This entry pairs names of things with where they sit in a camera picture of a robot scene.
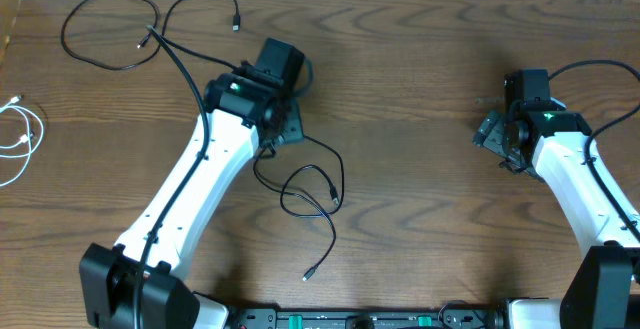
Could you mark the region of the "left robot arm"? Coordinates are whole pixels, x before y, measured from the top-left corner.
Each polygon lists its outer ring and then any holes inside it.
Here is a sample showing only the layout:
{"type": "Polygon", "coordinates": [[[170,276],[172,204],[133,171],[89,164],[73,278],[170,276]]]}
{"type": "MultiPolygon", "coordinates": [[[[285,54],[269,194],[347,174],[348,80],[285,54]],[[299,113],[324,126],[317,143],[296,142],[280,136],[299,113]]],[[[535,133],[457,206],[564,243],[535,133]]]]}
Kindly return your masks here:
{"type": "Polygon", "coordinates": [[[258,149],[298,141],[295,86],[306,62],[269,38],[255,64],[209,81],[179,160],[141,216],[110,248],[91,244],[79,263],[94,328],[222,328],[227,306],[185,284],[209,221],[258,149]]]}

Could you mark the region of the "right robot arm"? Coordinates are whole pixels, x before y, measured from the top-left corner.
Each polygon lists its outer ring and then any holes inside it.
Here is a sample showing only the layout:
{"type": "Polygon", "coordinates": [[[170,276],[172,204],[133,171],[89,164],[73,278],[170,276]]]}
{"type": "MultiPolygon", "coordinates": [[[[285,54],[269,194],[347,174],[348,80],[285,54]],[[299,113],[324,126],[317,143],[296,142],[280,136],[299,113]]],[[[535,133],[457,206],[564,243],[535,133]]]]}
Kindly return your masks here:
{"type": "Polygon", "coordinates": [[[576,237],[582,263],[560,299],[511,299],[506,328],[636,328],[639,213],[597,149],[596,131],[553,98],[551,74],[524,69],[504,78],[505,108],[488,114],[473,142],[553,192],[576,237]]]}

